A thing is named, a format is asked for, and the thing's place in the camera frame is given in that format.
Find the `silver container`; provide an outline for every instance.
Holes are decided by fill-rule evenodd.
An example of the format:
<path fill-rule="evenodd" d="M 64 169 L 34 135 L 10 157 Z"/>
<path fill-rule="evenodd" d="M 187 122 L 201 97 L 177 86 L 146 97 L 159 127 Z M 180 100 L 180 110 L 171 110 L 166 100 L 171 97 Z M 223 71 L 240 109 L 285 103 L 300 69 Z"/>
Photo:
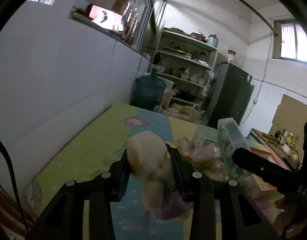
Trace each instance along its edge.
<path fill-rule="evenodd" d="M 207 39 L 207 44 L 212 46 L 212 47 L 217 47 L 218 46 L 218 38 L 217 38 L 217 35 L 215 34 L 211 34 Z"/>

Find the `plush toy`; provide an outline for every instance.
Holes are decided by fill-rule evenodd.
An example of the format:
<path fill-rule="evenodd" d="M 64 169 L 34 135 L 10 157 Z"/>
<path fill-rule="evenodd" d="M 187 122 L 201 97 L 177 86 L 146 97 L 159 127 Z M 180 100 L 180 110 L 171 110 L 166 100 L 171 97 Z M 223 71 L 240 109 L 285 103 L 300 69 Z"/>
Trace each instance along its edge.
<path fill-rule="evenodd" d="M 167 158 L 163 140 L 150 131 L 135 134 L 127 142 L 127 157 L 131 173 L 143 182 L 142 201 L 157 219 L 186 220 L 193 203 L 185 203 L 175 187 L 172 161 Z"/>

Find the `shelf board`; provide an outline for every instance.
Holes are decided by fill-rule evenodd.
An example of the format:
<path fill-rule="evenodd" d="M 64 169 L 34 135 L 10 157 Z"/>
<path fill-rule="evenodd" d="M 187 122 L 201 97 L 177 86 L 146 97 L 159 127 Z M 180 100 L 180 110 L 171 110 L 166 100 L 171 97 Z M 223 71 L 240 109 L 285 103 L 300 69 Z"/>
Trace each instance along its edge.
<path fill-rule="evenodd" d="M 181 80 L 181 81 L 183 81 L 183 82 L 187 82 L 187 83 L 189 83 L 189 84 L 192 84 L 192 85 L 196 85 L 196 86 L 198 86 L 198 87 L 202 87 L 202 88 L 204 88 L 205 86 L 204 85 L 200 85 L 200 84 L 198 84 L 198 83 L 195 83 L 195 82 L 192 82 L 192 81 L 190 81 L 190 80 L 185 80 L 185 79 L 183 79 L 183 78 L 178 78 L 178 77 L 175 77 L 175 76 L 173 76 L 173 75 L 169 75 L 169 74 L 165 74 L 165 73 L 157 73 L 158 75 L 161 75 L 161 76 L 165 76 L 165 77 L 170 77 L 170 78 L 174 78 L 174 79 L 177 79 L 177 80 Z"/>
<path fill-rule="evenodd" d="M 157 53 L 162 54 L 162 55 L 165 55 L 165 56 L 168 56 L 168 57 L 175 57 L 175 58 L 178 58 L 178 59 L 183 60 L 183 61 L 185 61 L 185 62 L 193 63 L 193 64 L 196 65 L 196 66 L 203 67 L 203 68 L 205 68 L 205 69 L 207 69 L 207 70 L 211 70 L 210 67 L 207 67 L 206 65 L 203 65 L 203 64 L 201 64 L 200 62 L 194 61 L 194 60 L 192 60 L 192 59 L 188 59 L 188 58 L 186 58 L 186 57 L 182 57 L 182 56 L 177 55 L 177 54 L 173 54 L 173 53 L 166 52 L 166 51 L 163 51 L 163 50 L 157 50 Z"/>
<path fill-rule="evenodd" d="M 181 98 L 175 98 L 173 97 L 172 99 L 174 100 L 177 100 L 177 101 L 180 101 L 180 102 L 183 102 L 183 103 L 187 103 L 187 104 L 190 104 L 190 105 L 196 105 L 197 103 L 193 103 L 193 102 L 190 102 L 190 101 L 187 101 L 187 100 L 183 100 Z"/>
<path fill-rule="evenodd" d="M 185 36 L 183 34 L 180 33 L 175 33 L 175 32 L 171 32 L 171 31 L 167 31 L 167 30 L 163 30 L 162 31 L 162 37 L 168 37 L 168 38 L 172 38 L 172 39 L 176 39 L 176 40 L 180 40 L 182 42 L 186 42 L 190 45 L 193 45 L 195 47 L 201 48 L 201 49 L 205 49 L 209 52 L 214 52 L 217 51 L 217 49 L 215 47 L 212 47 L 208 44 L 206 44 L 205 42 L 202 41 L 198 41 L 194 38 Z"/>

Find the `silver bolt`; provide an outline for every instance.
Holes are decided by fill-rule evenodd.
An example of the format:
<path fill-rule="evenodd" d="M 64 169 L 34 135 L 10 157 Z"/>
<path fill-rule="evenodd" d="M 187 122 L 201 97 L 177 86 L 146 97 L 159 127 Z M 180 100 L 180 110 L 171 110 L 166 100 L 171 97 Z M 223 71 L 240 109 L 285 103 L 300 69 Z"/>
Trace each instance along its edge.
<path fill-rule="evenodd" d="M 108 171 L 105 171 L 101 174 L 101 177 L 103 177 L 104 179 L 107 179 L 111 176 L 111 173 Z"/>
<path fill-rule="evenodd" d="M 69 180 L 66 181 L 66 185 L 69 186 L 69 187 L 74 185 L 74 184 L 75 184 L 75 181 L 73 179 L 69 179 Z"/>
<path fill-rule="evenodd" d="M 238 182 L 235 181 L 234 179 L 229 180 L 229 185 L 235 187 L 236 185 L 238 185 Z"/>
<path fill-rule="evenodd" d="M 193 176 L 194 178 L 196 178 L 196 179 L 199 179 L 199 178 L 202 177 L 202 174 L 201 174 L 200 172 L 198 172 L 198 171 L 195 171 L 195 172 L 192 174 L 192 176 Z"/>

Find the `white wall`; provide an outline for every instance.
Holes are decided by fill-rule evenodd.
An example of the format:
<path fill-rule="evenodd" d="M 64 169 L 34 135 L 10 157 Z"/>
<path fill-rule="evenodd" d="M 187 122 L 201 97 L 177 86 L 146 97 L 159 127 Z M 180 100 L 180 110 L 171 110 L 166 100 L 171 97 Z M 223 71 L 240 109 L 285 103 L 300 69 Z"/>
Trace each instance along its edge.
<path fill-rule="evenodd" d="M 242 66 L 247 55 L 250 10 L 238 0 L 168 0 L 162 22 L 186 33 L 201 30 L 205 36 L 216 34 L 219 52 L 234 50 L 236 63 Z"/>
<path fill-rule="evenodd" d="M 281 3 L 262 8 L 259 12 L 269 22 L 292 18 L 292 15 Z M 250 112 L 258 93 L 268 57 L 270 36 L 272 35 L 267 25 L 253 13 L 251 20 L 250 45 L 243 69 L 252 75 L 251 84 L 255 88 L 242 120 Z M 270 130 L 271 121 L 283 94 L 289 95 L 307 105 L 307 65 L 289 60 L 274 59 L 272 58 L 272 51 L 273 36 L 265 82 L 260 90 L 258 103 L 254 106 L 246 122 L 240 126 L 245 136 L 251 128 L 256 128 L 263 132 Z"/>
<path fill-rule="evenodd" d="M 26 1 L 0 33 L 0 140 L 23 194 L 43 166 L 116 102 L 149 61 L 68 19 L 74 0 Z M 0 183 L 13 195 L 0 155 Z"/>

